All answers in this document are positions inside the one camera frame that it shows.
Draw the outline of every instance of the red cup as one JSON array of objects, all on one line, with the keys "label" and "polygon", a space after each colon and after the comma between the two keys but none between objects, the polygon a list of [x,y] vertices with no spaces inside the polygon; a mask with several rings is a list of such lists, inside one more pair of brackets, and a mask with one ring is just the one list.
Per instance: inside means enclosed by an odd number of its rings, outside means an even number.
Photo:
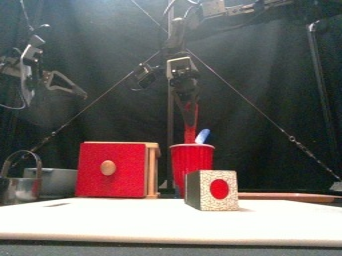
[{"label": "red cup", "polygon": [[213,155],[216,147],[209,144],[177,144],[172,149],[174,182],[180,195],[185,197],[186,175],[198,170],[213,170]]}]

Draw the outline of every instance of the red circle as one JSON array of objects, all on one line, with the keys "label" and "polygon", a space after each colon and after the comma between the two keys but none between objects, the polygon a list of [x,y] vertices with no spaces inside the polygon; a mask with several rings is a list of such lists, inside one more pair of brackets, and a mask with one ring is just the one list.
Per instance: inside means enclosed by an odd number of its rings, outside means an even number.
[{"label": "red circle", "polygon": [[222,180],[214,180],[210,184],[210,193],[217,199],[225,199],[230,194],[229,183]]}]

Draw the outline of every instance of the wooden box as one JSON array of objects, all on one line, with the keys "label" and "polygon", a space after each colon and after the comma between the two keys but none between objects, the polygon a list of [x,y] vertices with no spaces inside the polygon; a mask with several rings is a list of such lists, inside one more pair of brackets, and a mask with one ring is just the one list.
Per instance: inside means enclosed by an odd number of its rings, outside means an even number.
[{"label": "wooden box", "polygon": [[77,196],[157,198],[160,156],[158,143],[82,143]]}]

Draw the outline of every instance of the black backdrop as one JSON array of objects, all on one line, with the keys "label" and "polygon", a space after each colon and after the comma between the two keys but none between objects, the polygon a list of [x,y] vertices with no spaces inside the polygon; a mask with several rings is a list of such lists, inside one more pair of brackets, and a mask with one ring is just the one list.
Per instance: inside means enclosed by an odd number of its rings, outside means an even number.
[{"label": "black backdrop", "polygon": [[[150,57],[160,50],[156,21],[162,20],[168,1],[33,0],[25,3],[31,23],[51,25],[39,31],[47,41],[45,69],[67,75],[87,91],[89,99],[82,101],[63,92],[38,88],[38,97],[29,109],[2,108],[2,162],[14,151],[38,145],[53,131],[59,132],[38,154],[45,166],[55,168],[78,168],[83,141],[151,141],[158,142],[162,149],[162,183],[168,178],[168,80],[160,76],[147,89],[135,90],[137,84],[122,79],[146,60],[151,66],[160,64],[160,56],[151,60]],[[0,12],[0,52],[6,55],[14,47],[23,49],[29,30],[21,1],[2,1]],[[318,36],[335,118],[333,141],[339,145],[333,150],[308,20],[297,18],[280,16],[236,30],[208,29],[204,34],[200,28],[200,36],[188,42],[201,72],[198,130],[212,130],[209,143],[216,146],[216,169],[237,170],[241,190],[325,190],[335,182],[333,176],[289,141],[280,128],[342,175],[339,161],[341,17],[328,19],[327,29]],[[210,26],[222,26],[222,21]],[[2,104],[21,105],[17,84],[2,79]],[[87,110],[73,119],[85,107]],[[182,142],[184,121],[176,108],[174,143]]]}]

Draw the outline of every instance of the metal pot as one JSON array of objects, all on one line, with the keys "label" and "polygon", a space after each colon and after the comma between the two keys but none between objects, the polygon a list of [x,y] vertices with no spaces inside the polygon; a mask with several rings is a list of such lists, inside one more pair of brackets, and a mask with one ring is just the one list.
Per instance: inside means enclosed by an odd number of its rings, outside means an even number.
[{"label": "metal pot", "polygon": [[[25,177],[37,176],[37,168],[25,169]],[[43,168],[42,169],[42,199],[54,199],[75,196],[78,170]]]},{"label": "metal pot", "polygon": [[[37,160],[37,174],[30,178],[9,178],[9,170],[13,161],[19,155],[31,155]],[[42,185],[42,160],[41,157],[27,150],[17,151],[7,158],[0,174],[0,204],[11,205],[34,202],[39,199]]]}]

